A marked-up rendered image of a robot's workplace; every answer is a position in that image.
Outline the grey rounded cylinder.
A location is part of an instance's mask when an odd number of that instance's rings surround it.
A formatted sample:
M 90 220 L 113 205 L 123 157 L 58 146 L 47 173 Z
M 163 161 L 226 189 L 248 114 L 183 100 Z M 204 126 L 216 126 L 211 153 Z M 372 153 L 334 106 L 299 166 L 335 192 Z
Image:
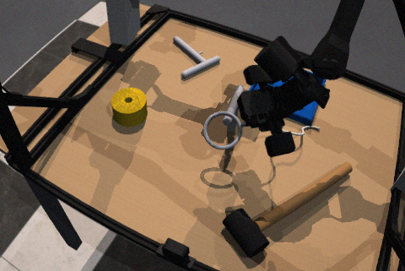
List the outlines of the grey rounded cylinder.
M 235 92 L 234 92 L 234 95 L 233 95 L 233 97 L 232 97 L 232 99 L 231 99 L 231 102 L 229 103 L 229 107 L 228 107 L 227 112 L 230 112 L 230 113 L 232 113 L 232 114 L 235 114 L 235 113 L 236 113 L 236 110 L 237 110 L 237 108 L 238 108 L 237 99 L 239 98 L 240 94 L 241 94 L 244 90 L 245 90 L 245 88 L 244 88 L 244 86 L 241 85 L 241 84 L 236 87 Z M 224 116 L 223 124 L 224 124 L 225 126 L 229 126 L 229 125 L 232 123 L 232 121 L 233 121 L 233 118 L 228 117 L 228 116 Z

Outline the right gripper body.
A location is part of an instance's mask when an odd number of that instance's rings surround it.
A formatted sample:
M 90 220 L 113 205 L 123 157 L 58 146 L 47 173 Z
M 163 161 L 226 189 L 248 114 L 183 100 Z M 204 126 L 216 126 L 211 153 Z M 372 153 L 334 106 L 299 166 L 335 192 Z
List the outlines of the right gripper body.
M 259 65 L 251 65 L 247 67 L 243 71 L 243 74 L 245 76 L 247 84 L 249 85 L 259 84 L 260 89 L 270 87 L 270 84 L 275 83 Z M 272 134 L 271 136 L 268 136 L 265 139 L 267 154 L 270 157 L 289 154 L 291 152 L 294 152 L 295 150 L 295 144 L 292 133 L 291 132 L 283 133 L 282 127 L 285 126 L 284 118 L 290 117 L 292 113 L 298 110 L 291 108 L 285 102 L 282 94 L 283 85 L 284 84 L 274 87 L 275 92 L 273 93 L 273 101 L 274 103 L 278 102 L 279 111 L 276 114 L 276 116 L 270 121 L 267 121 L 267 125 L 264 126 L 266 130 L 269 130 L 270 128 Z

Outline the grey post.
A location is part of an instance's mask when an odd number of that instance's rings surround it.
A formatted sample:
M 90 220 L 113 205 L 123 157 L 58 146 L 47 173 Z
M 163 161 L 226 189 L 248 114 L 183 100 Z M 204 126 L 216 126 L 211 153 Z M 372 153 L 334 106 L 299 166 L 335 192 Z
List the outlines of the grey post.
M 236 116 L 238 116 L 238 110 L 239 110 L 239 107 L 237 108 L 237 111 L 235 113 Z M 233 132 L 235 130 L 235 126 L 236 126 L 236 122 L 233 119 L 232 123 L 228 126 L 228 130 Z

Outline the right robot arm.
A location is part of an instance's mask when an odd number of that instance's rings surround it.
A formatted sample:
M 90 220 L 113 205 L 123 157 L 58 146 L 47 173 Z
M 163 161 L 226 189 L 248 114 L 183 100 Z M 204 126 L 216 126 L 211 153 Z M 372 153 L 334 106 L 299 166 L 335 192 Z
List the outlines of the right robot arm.
M 330 90 L 315 76 L 328 80 L 343 76 L 348 63 L 350 38 L 364 2 L 341 0 L 329 31 L 310 56 L 300 56 L 282 35 L 256 55 L 254 61 L 267 75 L 275 83 L 283 82 L 282 94 L 291 108 L 299 110 L 313 101 L 322 109 L 326 107 Z M 304 68 L 310 69 L 315 76 Z M 251 128 L 265 126 L 267 120 L 273 119 L 278 113 L 278 102 L 273 101 L 274 92 L 273 86 L 270 86 L 240 94 L 237 99 L 240 117 Z

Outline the blue tray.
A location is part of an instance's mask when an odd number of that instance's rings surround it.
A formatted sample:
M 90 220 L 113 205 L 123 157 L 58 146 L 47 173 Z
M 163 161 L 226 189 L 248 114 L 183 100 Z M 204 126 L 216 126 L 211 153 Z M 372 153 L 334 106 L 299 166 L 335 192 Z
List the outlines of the blue tray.
M 311 75 L 315 76 L 315 74 L 313 74 L 312 72 L 309 72 L 309 71 L 306 71 L 306 72 L 308 72 Z M 326 79 L 322 79 L 322 78 L 319 78 L 317 76 L 315 76 L 315 77 L 324 86 L 324 83 L 326 83 Z M 273 86 L 273 88 L 274 88 L 275 86 L 280 86 L 282 84 L 283 84 L 283 82 L 280 80 L 279 82 L 277 82 L 277 83 L 275 83 L 273 85 L 270 85 L 270 86 Z M 259 84 L 253 84 L 249 88 L 249 90 L 251 90 L 251 89 L 260 89 Z M 293 119 L 293 120 L 295 120 L 297 122 L 301 122 L 301 123 L 304 123 L 305 125 L 310 126 L 311 123 L 312 123 L 313 116 L 314 116 L 315 111 L 316 111 L 316 107 L 317 107 L 317 103 L 315 101 L 313 101 L 309 105 L 303 107 L 304 109 L 302 109 L 301 111 L 296 111 L 293 114 L 291 114 L 289 118 Z

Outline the yellow cylinder with center hole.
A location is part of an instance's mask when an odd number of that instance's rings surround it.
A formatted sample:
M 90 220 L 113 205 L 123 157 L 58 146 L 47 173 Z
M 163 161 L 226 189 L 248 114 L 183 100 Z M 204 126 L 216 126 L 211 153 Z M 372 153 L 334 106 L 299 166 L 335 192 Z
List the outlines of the yellow cylinder with center hole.
M 114 119 L 124 127 L 142 123 L 147 115 L 147 101 L 144 92 L 136 88 L 118 90 L 111 98 Z

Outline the grey metal ring with white cord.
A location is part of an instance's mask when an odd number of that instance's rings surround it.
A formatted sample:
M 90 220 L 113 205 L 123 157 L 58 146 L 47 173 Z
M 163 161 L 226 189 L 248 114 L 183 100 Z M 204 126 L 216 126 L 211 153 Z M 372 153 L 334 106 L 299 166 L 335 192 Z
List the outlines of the grey metal ring with white cord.
M 223 145 L 223 146 L 222 146 L 222 145 L 217 145 L 217 144 L 213 143 L 213 142 L 210 140 L 210 138 L 208 137 L 208 124 L 211 122 L 212 119 L 214 119 L 214 118 L 217 117 L 217 116 L 228 116 L 228 117 L 231 117 L 231 118 L 233 118 L 233 119 L 235 120 L 235 122 L 237 123 L 237 126 L 238 126 L 238 135 L 237 135 L 235 141 L 232 142 L 231 144 Z M 218 111 L 218 112 L 215 112 L 214 114 L 212 114 L 212 115 L 206 120 L 206 122 L 204 123 L 204 126 L 203 126 L 203 136 L 204 136 L 205 140 L 207 141 L 207 143 L 208 143 L 210 146 L 212 146 L 213 148 L 216 148 L 216 149 L 230 149 L 230 148 L 234 147 L 234 146 L 240 141 L 240 138 L 241 138 L 241 135 L 242 135 L 242 128 L 245 127 L 245 126 L 246 126 L 246 122 L 240 123 L 240 120 L 239 120 L 238 117 L 235 116 L 234 114 L 232 114 L 232 113 L 230 113 L 230 112 L 227 112 L 227 111 Z M 291 133 L 292 133 L 293 135 L 302 136 L 302 135 L 305 134 L 304 129 L 306 129 L 306 128 L 315 128 L 315 129 L 320 130 L 319 127 L 315 127 L 315 126 L 305 126 L 305 127 L 302 127 L 302 129 L 301 129 L 302 133 L 293 133 L 293 132 L 291 132 Z

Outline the black rubber mallet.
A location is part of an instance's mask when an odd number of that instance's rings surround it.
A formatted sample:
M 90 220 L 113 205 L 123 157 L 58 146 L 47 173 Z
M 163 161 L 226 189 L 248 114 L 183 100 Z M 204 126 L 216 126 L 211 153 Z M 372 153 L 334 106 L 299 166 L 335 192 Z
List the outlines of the black rubber mallet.
M 224 218 L 223 225 L 233 236 L 246 256 L 254 257 L 270 243 L 262 234 L 262 231 L 310 202 L 313 198 L 343 179 L 347 174 L 352 172 L 352 170 L 353 167 L 351 164 L 345 162 L 319 181 L 307 187 L 304 191 L 298 193 L 258 219 L 252 221 L 244 209 L 237 209 Z

